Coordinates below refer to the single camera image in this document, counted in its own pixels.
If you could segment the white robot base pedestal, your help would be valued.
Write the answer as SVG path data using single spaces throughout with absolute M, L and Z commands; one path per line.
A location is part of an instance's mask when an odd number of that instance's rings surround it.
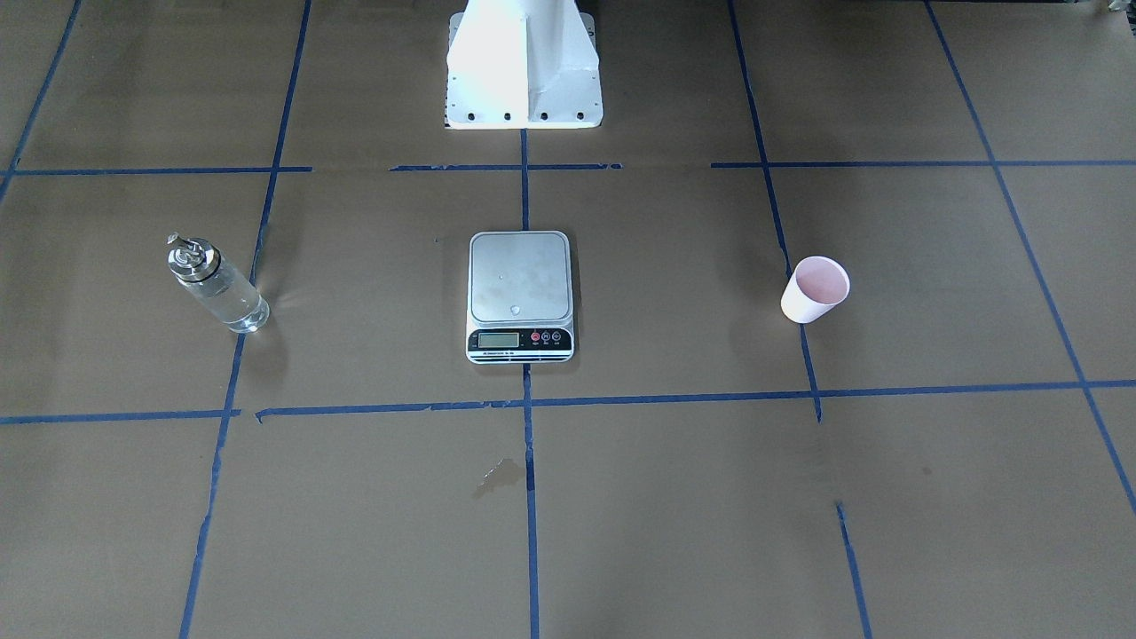
M 603 121 L 596 20 L 575 1 L 469 1 L 450 17 L 446 127 L 578 130 Z

